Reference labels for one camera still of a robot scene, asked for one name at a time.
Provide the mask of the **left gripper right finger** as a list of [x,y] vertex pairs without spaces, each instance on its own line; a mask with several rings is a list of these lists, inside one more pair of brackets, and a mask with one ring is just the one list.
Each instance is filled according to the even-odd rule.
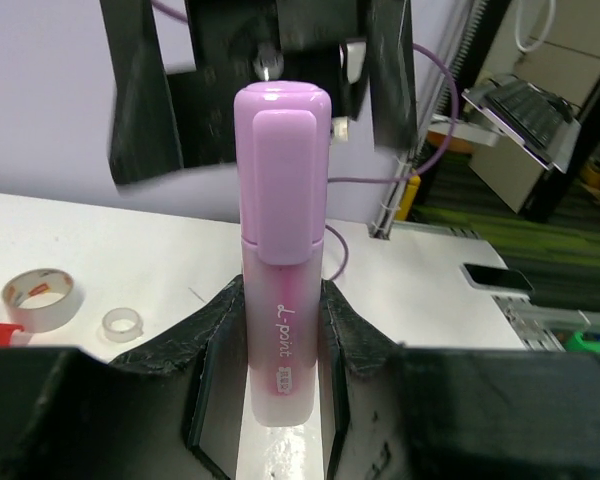
[[600,355],[412,348],[321,287],[329,479],[600,479]]

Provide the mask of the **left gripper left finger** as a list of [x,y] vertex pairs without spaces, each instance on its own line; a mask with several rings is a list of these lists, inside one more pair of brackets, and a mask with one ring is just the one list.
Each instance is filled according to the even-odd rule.
[[102,362],[0,348],[0,479],[232,479],[245,397],[241,277]]

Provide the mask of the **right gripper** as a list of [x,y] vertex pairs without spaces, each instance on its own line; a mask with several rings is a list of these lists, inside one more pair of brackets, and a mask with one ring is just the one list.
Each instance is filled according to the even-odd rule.
[[182,132],[151,3],[100,8],[116,87],[108,162],[119,190],[234,162],[233,99],[254,82],[317,85],[330,95],[333,117],[357,118],[368,75],[349,80],[347,47],[366,37],[374,145],[416,147],[408,0],[186,2],[195,69],[182,76]]

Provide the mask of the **purple highlighter cap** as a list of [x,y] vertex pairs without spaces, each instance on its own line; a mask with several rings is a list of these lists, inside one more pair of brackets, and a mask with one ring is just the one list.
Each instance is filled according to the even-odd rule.
[[264,263],[296,265],[324,238],[332,106],[304,82],[258,82],[234,99],[242,239]]

